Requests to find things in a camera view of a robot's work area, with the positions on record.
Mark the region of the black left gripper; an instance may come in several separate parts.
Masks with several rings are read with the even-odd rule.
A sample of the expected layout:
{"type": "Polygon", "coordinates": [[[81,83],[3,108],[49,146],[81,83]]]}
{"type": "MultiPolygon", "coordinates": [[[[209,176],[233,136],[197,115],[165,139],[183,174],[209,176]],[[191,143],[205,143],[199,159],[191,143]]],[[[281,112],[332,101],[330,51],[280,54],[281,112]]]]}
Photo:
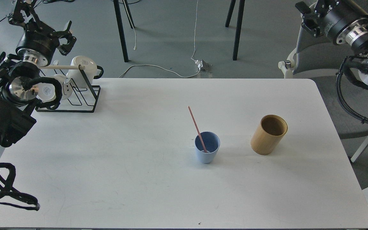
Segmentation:
{"type": "Polygon", "coordinates": [[[25,52],[36,53],[40,57],[40,66],[51,64],[55,50],[58,47],[60,54],[67,56],[73,49],[77,39],[71,31],[72,21],[69,20],[62,31],[57,31],[57,37],[51,37],[54,29],[43,27],[39,16],[35,12],[36,0],[16,0],[14,8],[8,14],[8,22],[11,25],[20,26],[24,29],[22,38],[17,47],[16,54],[24,56],[25,52]],[[66,39],[67,43],[59,43],[59,39],[66,39]]]}

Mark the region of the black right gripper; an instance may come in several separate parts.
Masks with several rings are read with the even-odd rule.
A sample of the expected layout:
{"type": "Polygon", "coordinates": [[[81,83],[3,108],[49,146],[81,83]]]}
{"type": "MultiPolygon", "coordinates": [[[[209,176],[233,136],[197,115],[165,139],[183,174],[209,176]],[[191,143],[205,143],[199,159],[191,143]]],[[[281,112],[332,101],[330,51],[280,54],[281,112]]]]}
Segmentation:
{"type": "Polygon", "coordinates": [[[318,13],[304,1],[295,7],[303,19],[301,27],[315,38],[324,34],[336,45],[368,40],[368,13],[352,0],[319,0],[318,13]]]}

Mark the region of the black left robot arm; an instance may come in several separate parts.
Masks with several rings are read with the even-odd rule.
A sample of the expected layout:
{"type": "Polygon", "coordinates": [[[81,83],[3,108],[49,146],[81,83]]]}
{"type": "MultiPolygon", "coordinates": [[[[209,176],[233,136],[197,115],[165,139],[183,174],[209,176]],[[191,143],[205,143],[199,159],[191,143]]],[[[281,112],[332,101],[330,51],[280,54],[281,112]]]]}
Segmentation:
{"type": "MultiPolygon", "coordinates": [[[[0,147],[10,147],[24,137],[36,123],[31,116],[35,109],[57,109],[62,99],[62,86],[54,78],[41,77],[42,67],[49,66],[58,50],[67,55],[76,38],[66,29],[56,31],[41,21],[35,12],[35,0],[17,0],[6,16],[11,25],[20,26],[24,33],[15,54],[0,55],[0,147]]],[[[16,168],[0,163],[0,199],[8,196],[27,204],[12,204],[15,208],[38,211],[40,205],[33,195],[13,187],[16,168]]]]}

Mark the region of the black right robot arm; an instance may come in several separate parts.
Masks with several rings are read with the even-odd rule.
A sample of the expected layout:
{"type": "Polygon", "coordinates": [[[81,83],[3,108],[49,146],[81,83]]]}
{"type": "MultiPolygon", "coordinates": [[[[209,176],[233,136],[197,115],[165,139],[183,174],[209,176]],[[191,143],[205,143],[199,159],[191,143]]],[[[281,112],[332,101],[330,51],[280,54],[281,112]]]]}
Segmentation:
{"type": "Polygon", "coordinates": [[[343,97],[343,75],[353,85],[368,90],[368,14],[352,0],[318,0],[314,9],[303,1],[295,4],[302,28],[315,38],[325,35],[334,45],[348,44],[354,51],[346,56],[336,73],[336,94],[349,115],[368,124],[368,118],[353,110],[343,97]]]}

